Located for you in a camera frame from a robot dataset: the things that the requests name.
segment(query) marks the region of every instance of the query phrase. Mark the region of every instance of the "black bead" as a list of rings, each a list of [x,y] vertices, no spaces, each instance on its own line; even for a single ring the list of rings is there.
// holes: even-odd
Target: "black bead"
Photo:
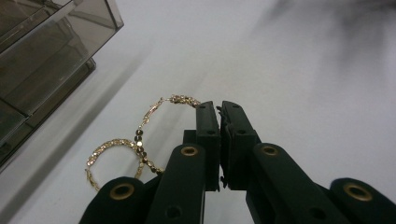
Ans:
[[[140,129],[138,129],[138,130],[136,130],[136,135],[143,135],[143,130],[140,130]]]

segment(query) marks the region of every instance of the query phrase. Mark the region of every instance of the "gold chain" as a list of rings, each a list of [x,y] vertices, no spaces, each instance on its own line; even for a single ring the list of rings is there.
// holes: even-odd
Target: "gold chain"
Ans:
[[[96,160],[99,158],[99,156],[105,152],[105,150],[114,147],[114,146],[126,146],[129,147],[134,151],[137,157],[139,157],[139,167],[137,168],[136,174],[134,175],[134,178],[139,178],[142,175],[143,167],[145,164],[148,166],[148,168],[151,170],[152,173],[155,173],[157,175],[160,175],[163,173],[163,169],[158,168],[154,165],[153,161],[149,161],[147,152],[145,152],[145,149],[143,148],[143,126],[147,123],[149,123],[149,118],[150,116],[160,107],[160,105],[165,102],[169,101],[172,104],[181,104],[181,105],[189,105],[192,107],[196,107],[197,105],[200,105],[201,103],[197,101],[196,99],[190,97],[190,96],[185,96],[185,95],[172,95],[170,98],[163,99],[161,98],[157,103],[154,105],[150,106],[150,110],[146,113],[146,115],[143,117],[143,122],[139,125],[139,127],[136,130],[136,136],[134,137],[134,141],[131,141],[129,139],[113,139],[111,141],[107,141],[103,143],[101,146],[99,146],[88,158],[87,160],[87,168],[85,169],[87,179],[90,182],[90,184],[96,189],[99,190],[100,187],[96,183],[96,181],[93,179],[92,172],[91,172],[91,167],[95,164]]]

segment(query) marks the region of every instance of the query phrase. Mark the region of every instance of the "white table surface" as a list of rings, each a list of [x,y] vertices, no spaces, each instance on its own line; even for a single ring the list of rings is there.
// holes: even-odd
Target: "white table surface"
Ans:
[[[77,223],[96,193],[84,173],[92,151],[133,138],[172,93],[238,103],[315,182],[353,177],[396,202],[396,11],[351,2],[118,0],[125,26],[97,69],[0,174],[0,222]],[[159,166],[194,115],[154,114],[145,149]],[[102,157],[92,168],[102,184],[137,167],[126,148]],[[253,223],[245,193],[208,192],[205,223]]]

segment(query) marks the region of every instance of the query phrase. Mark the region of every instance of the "white background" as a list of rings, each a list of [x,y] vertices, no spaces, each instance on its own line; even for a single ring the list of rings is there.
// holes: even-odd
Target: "white background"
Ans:
[[[125,26],[97,69],[0,174],[0,222],[77,223],[95,191],[85,161],[133,138],[172,93],[244,107],[263,142],[285,148],[317,183],[369,183],[396,202],[396,10],[353,1],[118,0]],[[145,149],[165,167],[193,109],[163,105]],[[102,185],[137,167],[126,148],[92,171]],[[153,174],[146,169],[142,180]],[[205,223],[253,223],[244,192],[208,192]]]

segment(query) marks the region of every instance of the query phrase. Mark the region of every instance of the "jewelry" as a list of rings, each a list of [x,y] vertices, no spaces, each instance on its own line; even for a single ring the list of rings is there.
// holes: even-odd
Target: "jewelry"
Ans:
[[[185,96],[185,95],[172,95],[170,98],[161,99],[155,103],[154,105],[150,106],[150,110],[146,113],[146,115],[143,117],[143,122],[138,126],[135,134],[136,136],[134,137],[134,141],[131,141],[129,139],[113,139],[111,141],[107,141],[103,143],[101,146],[99,146],[88,158],[87,160],[87,168],[85,169],[85,173],[87,175],[88,181],[90,181],[90,184],[96,189],[99,190],[100,187],[96,183],[96,181],[93,179],[92,172],[91,172],[91,167],[95,164],[96,160],[99,158],[99,156],[107,149],[114,147],[114,146],[126,146],[132,149],[135,153],[136,156],[139,157],[139,166],[137,167],[136,174],[134,175],[134,178],[139,178],[142,175],[143,167],[145,164],[148,166],[148,168],[151,170],[152,173],[155,173],[157,175],[160,175],[163,173],[163,169],[158,168],[154,165],[153,161],[149,161],[148,159],[148,154],[145,152],[145,149],[143,148],[143,126],[149,123],[149,118],[150,116],[160,107],[160,105],[165,102],[169,101],[172,104],[181,104],[181,105],[189,105],[193,108],[195,108],[197,105],[200,105],[201,102],[197,101],[196,99],[190,97],[190,96]]]

